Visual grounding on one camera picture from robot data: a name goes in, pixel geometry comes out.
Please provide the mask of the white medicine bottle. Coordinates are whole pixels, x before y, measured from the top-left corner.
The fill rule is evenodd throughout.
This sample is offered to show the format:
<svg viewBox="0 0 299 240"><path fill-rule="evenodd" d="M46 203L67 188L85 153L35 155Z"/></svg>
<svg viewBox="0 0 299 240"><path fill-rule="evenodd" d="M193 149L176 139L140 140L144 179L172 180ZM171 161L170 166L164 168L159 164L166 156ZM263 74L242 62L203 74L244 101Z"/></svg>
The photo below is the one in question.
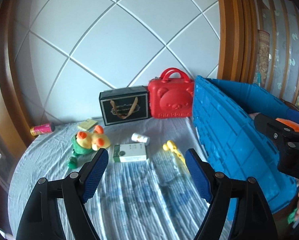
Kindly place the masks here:
<svg viewBox="0 0 299 240"><path fill-rule="evenodd" d="M138 133L133 133L131 140L137 143L144 143L146 146L149 145L150 138L145 135L140 135Z"/></svg>

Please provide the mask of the green cloth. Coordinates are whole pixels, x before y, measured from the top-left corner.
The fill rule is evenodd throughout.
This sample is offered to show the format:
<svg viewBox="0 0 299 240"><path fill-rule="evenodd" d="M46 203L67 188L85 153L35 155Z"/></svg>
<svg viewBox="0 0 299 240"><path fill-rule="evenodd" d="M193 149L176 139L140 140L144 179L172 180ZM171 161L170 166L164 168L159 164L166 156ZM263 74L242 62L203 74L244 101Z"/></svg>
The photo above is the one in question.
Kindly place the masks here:
<svg viewBox="0 0 299 240"><path fill-rule="evenodd" d="M296 216L296 213L297 213L297 208L295 208L290 214L289 216L287 217L287 223L288 224L292 224L295 222L295 216Z"/></svg>

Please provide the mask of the blue plastic storage crate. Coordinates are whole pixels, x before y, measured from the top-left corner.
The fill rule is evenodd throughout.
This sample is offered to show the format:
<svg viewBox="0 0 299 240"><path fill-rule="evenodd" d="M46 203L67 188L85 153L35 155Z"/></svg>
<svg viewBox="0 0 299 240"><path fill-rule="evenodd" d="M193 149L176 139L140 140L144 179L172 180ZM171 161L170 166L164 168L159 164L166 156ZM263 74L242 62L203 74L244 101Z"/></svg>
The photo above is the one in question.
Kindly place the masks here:
<svg viewBox="0 0 299 240"><path fill-rule="evenodd" d="M199 141L215 171L232 179L254 177L272 213L298 197L299 179L277 169L278 149L256 130L254 118L263 114L299 132L299 111L258 85L201 76L194 82L192 111Z"/></svg>

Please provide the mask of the yellow duck plush toy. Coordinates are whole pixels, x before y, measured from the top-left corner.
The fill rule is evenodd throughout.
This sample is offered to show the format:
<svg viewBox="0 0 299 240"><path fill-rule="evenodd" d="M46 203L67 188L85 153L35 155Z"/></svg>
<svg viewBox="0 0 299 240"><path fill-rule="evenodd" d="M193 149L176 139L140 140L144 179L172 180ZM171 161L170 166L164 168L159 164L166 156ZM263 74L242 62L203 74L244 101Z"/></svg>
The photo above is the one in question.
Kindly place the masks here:
<svg viewBox="0 0 299 240"><path fill-rule="evenodd" d="M97 152L100 148L109 148L111 142L105 135L104 128L96 125L92 132L79 131L71 139L72 156L68 159L68 167L74 169L78 167L78 157Z"/></svg>

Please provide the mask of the blue striped table cloth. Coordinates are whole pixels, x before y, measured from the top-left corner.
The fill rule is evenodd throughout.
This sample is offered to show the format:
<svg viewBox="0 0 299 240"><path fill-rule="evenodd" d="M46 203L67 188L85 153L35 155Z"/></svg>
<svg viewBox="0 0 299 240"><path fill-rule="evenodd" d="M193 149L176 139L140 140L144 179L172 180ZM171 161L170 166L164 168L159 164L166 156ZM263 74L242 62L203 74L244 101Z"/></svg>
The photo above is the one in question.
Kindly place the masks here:
<svg viewBox="0 0 299 240"><path fill-rule="evenodd" d="M19 160L8 193L8 217L17 233L22 212L38 179L65 178L77 124L57 126L38 136ZM200 198L183 163L163 150L171 140L179 151L202 149L189 118L146 119L106 126L112 145L129 144L134 133L149 137L147 159L109 160L93 198L85 207L101 239L193 239L209 205Z"/></svg>

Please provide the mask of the pink cylindrical can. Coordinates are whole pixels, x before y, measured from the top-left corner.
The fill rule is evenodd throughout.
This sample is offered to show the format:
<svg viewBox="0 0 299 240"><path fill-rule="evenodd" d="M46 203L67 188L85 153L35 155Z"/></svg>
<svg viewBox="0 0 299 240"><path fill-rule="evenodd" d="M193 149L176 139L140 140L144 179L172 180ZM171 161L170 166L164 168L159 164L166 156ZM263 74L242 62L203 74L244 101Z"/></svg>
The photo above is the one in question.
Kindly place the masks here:
<svg viewBox="0 0 299 240"><path fill-rule="evenodd" d="M54 132L55 130L55 125L54 123L47 123L39 126L33 126L30 129L30 133L32 136L38 136L42 134L49 134Z"/></svg>

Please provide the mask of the white green box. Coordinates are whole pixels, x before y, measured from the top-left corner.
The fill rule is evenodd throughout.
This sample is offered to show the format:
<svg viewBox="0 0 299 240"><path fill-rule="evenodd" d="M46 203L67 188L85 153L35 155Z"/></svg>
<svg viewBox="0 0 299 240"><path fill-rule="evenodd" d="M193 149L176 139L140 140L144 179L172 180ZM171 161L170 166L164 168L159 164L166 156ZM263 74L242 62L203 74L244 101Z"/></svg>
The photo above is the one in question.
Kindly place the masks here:
<svg viewBox="0 0 299 240"><path fill-rule="evenodd" d="M115 145L113 160L116 163L146 161L146 146L144 143Z"/></svg>

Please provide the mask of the rolled patterned carpet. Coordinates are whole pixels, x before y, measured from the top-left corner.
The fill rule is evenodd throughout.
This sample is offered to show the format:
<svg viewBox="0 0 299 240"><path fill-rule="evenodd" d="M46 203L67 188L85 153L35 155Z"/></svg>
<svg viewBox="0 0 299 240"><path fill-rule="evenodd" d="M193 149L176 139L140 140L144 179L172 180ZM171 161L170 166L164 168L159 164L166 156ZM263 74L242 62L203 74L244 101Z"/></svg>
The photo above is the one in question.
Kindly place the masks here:
<svg viewBox="0 0 299 240"><path fill-rule="evenodd" d="M256 83L256 73L261 74L261 87L265 87L269 68L270 34L263 30L258 30L258 53L256 59L254 83Z"/></svg>

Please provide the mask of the yellow toy duck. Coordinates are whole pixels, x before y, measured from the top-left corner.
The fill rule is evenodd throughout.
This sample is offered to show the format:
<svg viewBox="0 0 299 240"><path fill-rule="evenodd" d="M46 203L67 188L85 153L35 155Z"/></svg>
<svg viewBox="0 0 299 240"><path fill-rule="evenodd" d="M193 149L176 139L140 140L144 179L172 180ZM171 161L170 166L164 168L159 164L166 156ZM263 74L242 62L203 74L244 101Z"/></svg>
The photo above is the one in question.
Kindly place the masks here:
<svg viewBox="0 0 299 240"><path fill-rule="evenodd" d="M172 153L174 153L185 165L185 158L183 157L183 155L179 152L175 142L168 140L166 143L163 144L162 146L164 151L171 151Z"/></svg>

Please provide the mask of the red bear suitcase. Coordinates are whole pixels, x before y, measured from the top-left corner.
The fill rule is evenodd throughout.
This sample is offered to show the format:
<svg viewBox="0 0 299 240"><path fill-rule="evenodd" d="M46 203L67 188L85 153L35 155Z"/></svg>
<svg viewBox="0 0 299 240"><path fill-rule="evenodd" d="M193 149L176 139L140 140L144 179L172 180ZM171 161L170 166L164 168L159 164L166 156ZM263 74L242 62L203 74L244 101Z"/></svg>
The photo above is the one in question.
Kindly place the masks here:
<svg viewBox="0 0 299 240"><path fill-rule="evenodd" d="M194 80L178 68L167 68L148 84L150 113L153 118L192 116Z"/></svg>

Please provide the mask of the black gift bag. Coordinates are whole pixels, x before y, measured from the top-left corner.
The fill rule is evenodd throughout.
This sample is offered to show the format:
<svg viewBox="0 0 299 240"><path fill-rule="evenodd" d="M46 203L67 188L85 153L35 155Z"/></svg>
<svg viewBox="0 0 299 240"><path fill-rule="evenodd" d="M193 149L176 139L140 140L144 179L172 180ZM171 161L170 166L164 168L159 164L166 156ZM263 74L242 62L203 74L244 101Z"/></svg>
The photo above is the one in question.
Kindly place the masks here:
<svg viewBox="0 0 299 240"><path fill-rule="evenodd" d="M145 86L100 92L99 102L106 126L150 118L149 92Z"/></svg>

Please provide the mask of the wooden door frame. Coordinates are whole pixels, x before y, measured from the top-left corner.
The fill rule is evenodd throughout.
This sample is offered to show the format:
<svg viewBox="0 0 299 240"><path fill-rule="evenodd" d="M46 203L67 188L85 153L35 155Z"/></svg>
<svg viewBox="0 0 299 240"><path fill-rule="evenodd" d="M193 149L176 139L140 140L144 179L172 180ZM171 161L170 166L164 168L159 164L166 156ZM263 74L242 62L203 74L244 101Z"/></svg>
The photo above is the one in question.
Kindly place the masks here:
<svg viewBox="0 0 299 240"><path fill-rule="evenodd" d="M218 0L220 51L217 78L252 83L258 52L254 0Z"/></svg>

